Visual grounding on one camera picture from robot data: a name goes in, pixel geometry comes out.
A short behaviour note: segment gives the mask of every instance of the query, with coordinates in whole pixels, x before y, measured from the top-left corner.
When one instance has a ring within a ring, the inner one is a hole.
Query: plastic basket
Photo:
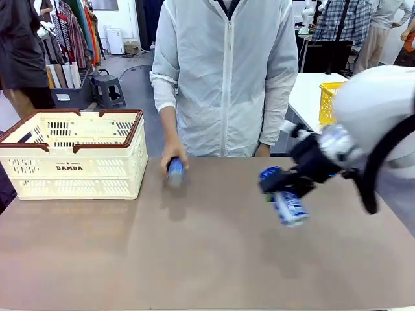
[[[132,200],[147,160],[140,110],[37,110],[0,136],[0,162],[22,200]]]
[[[345,82],[321,83],[322,97],[320,101],[320,116],[321,125],[335,124],[337,122],[333,114],[333,99],[337,91],[343,86]]]

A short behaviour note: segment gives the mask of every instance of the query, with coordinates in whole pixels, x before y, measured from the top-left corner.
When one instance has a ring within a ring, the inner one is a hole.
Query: hand
[[[163,156],[161,158],[161,173],[163,175],[167,175],[167,165],[169,165],[170,160],[174,157],[179,157],[185,169],[189,169],[186,149],[184,148],[182,142],[180,141],[180,138],[177,135],[169,139],[166,139],[166,145],[164,146]]]
[[[256,157],[270,157],[271,156],[271,146],[267,144],[260,143],[257,151],[255,152]]]
[[[407,31],[402,32],[401,40],[406,41],[407,38],[408,38],[408,35],[409,35],[409,32],[407,32]]]

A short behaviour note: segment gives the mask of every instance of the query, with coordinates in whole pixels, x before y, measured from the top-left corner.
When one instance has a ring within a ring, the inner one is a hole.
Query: basket logo
[[[84,170],[80,163],[57,163],[56,164],[57,170]]]

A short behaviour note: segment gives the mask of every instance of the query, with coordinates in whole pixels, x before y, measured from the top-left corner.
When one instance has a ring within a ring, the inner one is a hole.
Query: gray stool
[[[93,83],[97,88],[97,104],[104,109],[125,107],[123,90],[118,78],[112,75],[94,75]]]

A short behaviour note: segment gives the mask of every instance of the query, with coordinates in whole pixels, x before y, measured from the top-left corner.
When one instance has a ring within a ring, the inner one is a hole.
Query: white jacket
[[[292,0],[241,0],[230,21],[215,0],[164,2],[150,79],[190,155],[275,144],[297,72]]]

